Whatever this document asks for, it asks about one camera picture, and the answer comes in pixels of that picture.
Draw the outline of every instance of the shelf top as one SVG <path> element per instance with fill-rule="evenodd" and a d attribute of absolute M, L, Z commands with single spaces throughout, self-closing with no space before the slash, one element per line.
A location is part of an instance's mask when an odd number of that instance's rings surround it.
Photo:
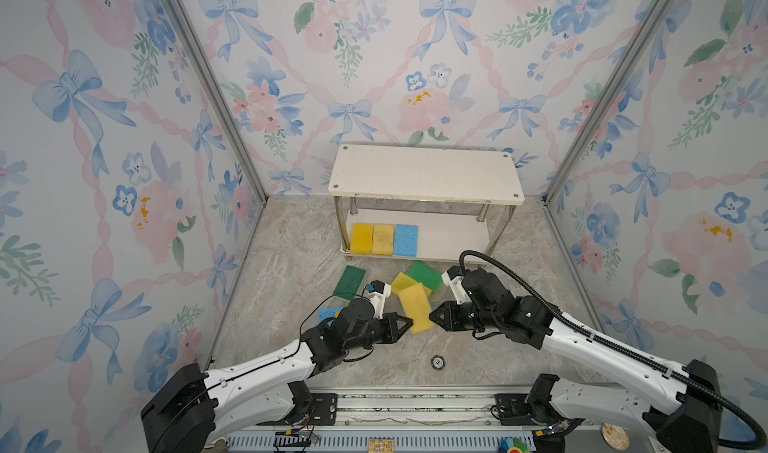
<path fill-rule="evenodd" d="M 341 145 L 333 196 L 523 204 L 512 155 L 503 151 Z"/>

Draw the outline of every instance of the metal corner post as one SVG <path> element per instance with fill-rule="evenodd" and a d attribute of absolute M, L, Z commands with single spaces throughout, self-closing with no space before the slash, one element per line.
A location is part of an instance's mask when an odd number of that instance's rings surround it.
<path fill-rule="evenodd" d="M 221 121 L 226 138 L 230 141 L 233 147 L 237 160 L 240 161 L 240 165 L 243 166 L 243 171 L 246 179 L 250 185 L 256 191 L 256 195 L 259 197 L 261 206 L 266 205 L 266 194 L 264 187 L 259 181 L 259 177 L 256 174 L 256 168 L 254 162 L 251 161 L 248 150 L 243 143 L 243 139 L 240 137 L 238 130 L 235 126 L 232 116 L 229 110 L 226 108 L 226 100 L 224 99 L 218 83 L 216 83 L 216 76 L 206 59 L 205 52 L 200 43 L 200 39 L 197 37 L 192 23 L 189 21 L 187 10 L 184 8 L 184 3 L 181 0 L 160 0 L 168 13 L 168 17 L 176 29 L 179 39 L 188 53 L 190 64 L 197 73 L 200 82 L 203 83 L 203 87 L 208 93 L 211 101 L 211 108 Z"/>
<path fill-rule="evenodd" d="M 645 19 L 640 23 L 634 35 L 630 38 L 627 45 L 627 52 L 619 61 L 613 74 L 608 78 L 608 82 L 605 83 L 602 93 L 595 101 L 594 109 L 584 120 L 581 131 L 576 136 L 571 148 L 565 153 L 565 158 L 561 163 L 558 171 L 554 175 L 554 179 L 549 183 L 547 190 L 544 192 L 544 204 L 549 206 L 554 198 L 557 197 L 558 192 L 563 188 L 565 182 L 568 181 L 568 177 L 571 175 L 571 171 L 581 159 L 581 155 L 584 150 L 592 141 L 594 132 L 598 129 L 603 119 L 610 110 L 616 97 L 624 88 L 624 85 L 629 80 L 629 77 L 634 71 L 640 61 L 640 57 L 645 52 L 648 45 L 652 43 L 653 35 L 658 32 L 664 19 L 669 14 L 672 6 L 674 6 L 675 0 L 653 0 L 648 8 L 648 14 Z"/>

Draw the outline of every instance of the floral wallpaper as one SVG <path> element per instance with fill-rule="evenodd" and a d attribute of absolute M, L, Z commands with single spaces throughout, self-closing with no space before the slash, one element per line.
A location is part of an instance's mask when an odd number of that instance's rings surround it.
<path fill-rule="evenodd" d="M 0 16 L 0 453 L 141 451 L 260 204 L 159 0 Z"/>
<path fill-rule="evenodd" d="M 551 205 L 608 331 L 709 362 L 765 427 L 767 85 L 768 0 L 677 0 Z"/>
<path fill-rule="evenodd" d="M 327 194 L 342 142 L 505 150 L 543 192 L 650 4 L 182 1 L 276 195 Z"/>

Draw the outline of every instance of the marble floor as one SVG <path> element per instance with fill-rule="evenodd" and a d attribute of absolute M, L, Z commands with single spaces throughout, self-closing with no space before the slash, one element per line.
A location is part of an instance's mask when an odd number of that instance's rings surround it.
<path fill-rule="evenodd" d="M 358 206 L 467 214 L 478 211 L 475 205 L 392 200 L 360 200 Z M 501 210 L 500 206 L 491 208 L 490 227 L 495 226 Z M 330 197 L 271 197 L 214 347 L 216 366 L 244 362 L 293 341 L 299 324 L 333 292 L 347 265 L 365 269 L 366 283 L 374 279 L 389 283 L 411 264 L 406 260 L 360 257 L 347 261 L 339 253 L 339 245 Z M 526 279 L 550 302 L 589 324 L 587 310 L 539 207 L 525 204 L 517 208 L 494 257 Z M 438 270 L 449 266 L 428 264 Z M 497 273 L 514 295 L 523 294 L 516 283 L 496 268 L 491 267 L 489 271 Z M 429 302 L 434 308 L 448 299 L 452 299 L 452 295 L 443 286 L 429 297 Z M 333 298 L 323 307 L 345 304 Z M 385 306 L 385 312 L 390 311 L 403 313 L 394 295 Z M 307 324 L 316 324 L 316 315 Z M 431 367 L 433 355 L 446 359 L 442 371 Z M 503 336 L 479 342 L 470 332 L 447 333 L 433 328 L 418 335 L 406 333 L 394 345 L 377 345 L 369 358 L 337 366 L 307 383 L 310 387 L 522 385 L 532 383 L 539 373 L 555 373 L 580 382 L 606 381 L 578 363 L 513 343 Z"/>

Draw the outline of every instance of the round sticker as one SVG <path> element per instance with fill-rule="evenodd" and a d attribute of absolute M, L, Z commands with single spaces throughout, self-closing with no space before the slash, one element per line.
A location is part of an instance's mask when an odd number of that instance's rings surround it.
<path fill-rule="evenodd" d="M 629 436 L 620 426 L 613 426 L 605 423 L 603 425 L 603 438 L 608 446 L 619 451 L 629 448 Z"/>

